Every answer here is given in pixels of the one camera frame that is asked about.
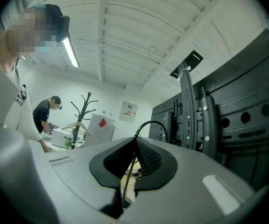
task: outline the screw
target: screw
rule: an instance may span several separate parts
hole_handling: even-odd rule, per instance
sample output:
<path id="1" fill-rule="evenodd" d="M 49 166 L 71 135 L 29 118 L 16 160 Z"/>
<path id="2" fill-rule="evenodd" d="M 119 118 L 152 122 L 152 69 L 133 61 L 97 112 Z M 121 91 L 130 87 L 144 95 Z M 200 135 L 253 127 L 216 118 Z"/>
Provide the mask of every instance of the screw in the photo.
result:
<path id="1" fill-rule="evenodd" d="M 0 124 L 0 127 L 3 127 L 4 129 L 7 129 L 7 127 L 4 124 Z"/>

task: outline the white table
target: white table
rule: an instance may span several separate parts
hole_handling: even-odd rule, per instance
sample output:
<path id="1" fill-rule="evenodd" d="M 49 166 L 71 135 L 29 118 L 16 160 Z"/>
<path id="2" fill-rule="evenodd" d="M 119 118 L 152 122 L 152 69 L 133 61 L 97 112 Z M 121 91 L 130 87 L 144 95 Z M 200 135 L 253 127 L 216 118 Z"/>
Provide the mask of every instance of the white table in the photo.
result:
<path id="1" fill-rule="evenodd" d="M 43 138 L 43 140 L 44 140 L 45 144 L 49 147 L 49 149 L 51 149 L 52 151 L 57 152 L 57 151 L 67 151 L 68 150 L 64 147 L 58 147 L 56 145 L 51 144 L 51 135 L 46 137 L 46 138 Z"/>

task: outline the white sticker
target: white sticker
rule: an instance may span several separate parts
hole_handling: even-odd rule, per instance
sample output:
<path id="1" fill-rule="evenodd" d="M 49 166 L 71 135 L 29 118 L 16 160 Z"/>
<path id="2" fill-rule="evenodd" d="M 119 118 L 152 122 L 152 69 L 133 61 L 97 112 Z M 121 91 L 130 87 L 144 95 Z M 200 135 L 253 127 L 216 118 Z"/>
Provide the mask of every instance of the white sticker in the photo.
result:
<path id="1" fill-rule="evenodd" d="M 228 188 L 220 182 L 219 178 L 214 175 L 209 175 L 203 178 L 203 184 L 216 201 L 224 215 L 228 215 L 238 209 L 241 204 L 234 193 L 231 193 Z"/>

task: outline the black t-shirt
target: black t-shirt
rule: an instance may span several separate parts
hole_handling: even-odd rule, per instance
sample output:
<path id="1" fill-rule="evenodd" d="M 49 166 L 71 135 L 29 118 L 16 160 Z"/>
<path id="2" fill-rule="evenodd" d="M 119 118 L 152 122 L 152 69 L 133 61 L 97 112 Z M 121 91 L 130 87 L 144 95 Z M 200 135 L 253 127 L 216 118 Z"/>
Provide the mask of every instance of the black t-shirt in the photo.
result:
<path id="1" fill-rule="evenodd" d="M 34 123 L 39 133 L 42 133 L 43 126 L 41 121 L 47 122 L 49 116 L 49 101 L 43 100 L 33 112 Z"/>

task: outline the white wall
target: white wall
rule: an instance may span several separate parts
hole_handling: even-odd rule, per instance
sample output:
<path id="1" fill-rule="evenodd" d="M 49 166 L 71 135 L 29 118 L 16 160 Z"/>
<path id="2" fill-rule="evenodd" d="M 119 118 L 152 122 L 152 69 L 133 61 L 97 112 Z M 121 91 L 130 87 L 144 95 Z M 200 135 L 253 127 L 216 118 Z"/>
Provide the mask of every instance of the white wall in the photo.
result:
<path id="1" fill-rule="evenodd" d="M 63 108 L 51 110 L 49 113 L 48 121 L 55 125 L 65 126 L 76 122 L 77 110 L 70 102 L 72 101 L 81 110 L 83 107 L 81 95 L 86 98 L 88 92 L 92 92 L 90 100 L 98 100 L 98 102 L 89 104 L 87 110 L 96 109 L 96 111 L 88 113 L 85 118 L 89 119 L 92 113 L 101 114 L 105 111 L 109 118 L 115 120 L 113 140 L 132 137 L 143 122 L 151 119 L 153 107 L 161 103 L 159 98 L 150 98 L 142 93 L 119 89 L 97 81 L 84 80 L 82 77 L 61 71 L 27 65 L 22 59 L 17 67 L 22 84 L 27 86 L 33 109 L 41 101 L 53 95 L 61 98 Z M 135 124 L 118 120 L 123 101 L 138 105 Z M 84 120 L 83 124 L 88 127 L 89 122 L 89 120 Z M 146 126 L 140 134 L 148 137 L 149 126 Z"/>

